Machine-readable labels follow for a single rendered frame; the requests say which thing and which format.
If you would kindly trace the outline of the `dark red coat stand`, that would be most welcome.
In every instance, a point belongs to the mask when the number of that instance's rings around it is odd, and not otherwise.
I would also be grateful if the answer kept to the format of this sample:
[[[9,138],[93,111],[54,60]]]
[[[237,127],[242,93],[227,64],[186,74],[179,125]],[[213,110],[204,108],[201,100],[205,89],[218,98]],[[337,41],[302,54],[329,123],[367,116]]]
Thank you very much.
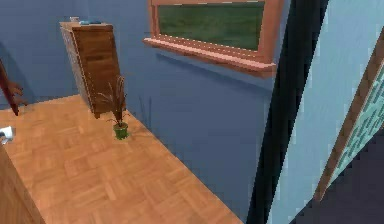
[[[0,59],[0,88],[10,105],[12,111],[16,116],[19,115],[19,105],[28,105],[28,102],[22,98],[23,88],[16,82],[8,79],[7,72],[4,68],[2,60]]]

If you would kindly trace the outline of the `brown wooden chest of drawers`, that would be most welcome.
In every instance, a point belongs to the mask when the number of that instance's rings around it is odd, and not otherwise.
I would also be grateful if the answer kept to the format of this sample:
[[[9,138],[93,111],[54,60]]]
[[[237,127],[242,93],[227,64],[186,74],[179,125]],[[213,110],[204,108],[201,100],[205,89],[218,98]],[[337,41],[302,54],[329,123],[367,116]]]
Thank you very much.
[[[120,75],[113,26],[60,22],[60,30],[80,96],[96,118],[110,112],[101,101]]]

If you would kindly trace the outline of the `red-framed window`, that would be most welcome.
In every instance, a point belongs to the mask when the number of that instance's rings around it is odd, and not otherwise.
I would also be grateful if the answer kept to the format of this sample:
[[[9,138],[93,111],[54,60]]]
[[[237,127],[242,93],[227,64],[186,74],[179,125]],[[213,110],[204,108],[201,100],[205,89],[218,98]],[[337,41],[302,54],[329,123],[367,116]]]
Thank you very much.
[[[260,78],[275,75],[284,0],[148,0],[144,43]]]

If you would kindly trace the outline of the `brown-framed teal picture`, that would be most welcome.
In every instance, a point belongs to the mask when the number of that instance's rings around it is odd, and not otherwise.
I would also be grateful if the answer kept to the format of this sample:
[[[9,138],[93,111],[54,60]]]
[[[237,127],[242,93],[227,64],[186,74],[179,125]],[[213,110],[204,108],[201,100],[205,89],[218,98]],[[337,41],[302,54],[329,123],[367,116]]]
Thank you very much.
[[[313,199],[321,201],[332,182],[384,126],[384,26],[370,54]]]

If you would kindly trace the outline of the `brown wooden cabinet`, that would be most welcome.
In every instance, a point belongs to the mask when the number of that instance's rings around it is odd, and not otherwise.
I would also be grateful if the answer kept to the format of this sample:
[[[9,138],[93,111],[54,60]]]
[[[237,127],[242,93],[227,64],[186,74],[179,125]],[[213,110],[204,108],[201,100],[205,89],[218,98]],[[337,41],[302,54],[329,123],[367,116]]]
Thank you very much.
[[[0,224],[46,224],[1,144]]]

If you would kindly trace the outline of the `white round object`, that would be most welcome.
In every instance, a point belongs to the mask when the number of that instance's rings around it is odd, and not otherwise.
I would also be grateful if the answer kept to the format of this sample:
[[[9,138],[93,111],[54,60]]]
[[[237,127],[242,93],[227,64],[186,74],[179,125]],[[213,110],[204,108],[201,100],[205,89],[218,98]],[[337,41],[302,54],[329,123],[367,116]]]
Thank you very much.
[[[11,126],[0,128],[0,141],[6,144],[14,139],[14,129]]]

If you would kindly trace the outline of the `brown plant in green pot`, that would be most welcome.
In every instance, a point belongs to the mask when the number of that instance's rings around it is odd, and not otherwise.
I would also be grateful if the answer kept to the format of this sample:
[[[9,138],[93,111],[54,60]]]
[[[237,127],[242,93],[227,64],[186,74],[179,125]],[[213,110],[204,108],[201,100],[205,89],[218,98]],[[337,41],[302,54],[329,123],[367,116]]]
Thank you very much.
[[[114,118],[113,130],[115,132],[115,137],[118,140],[123,140],[129,136],[128,133],[128,124],[123,120],[126,116],[126,96],[124,92],[124,77],[119,75],[116,78],[116,83],[108,83],[109,92],[107,94],[98,93],[98,101],[104,105],[107,105],[109,110],[112,112]]]

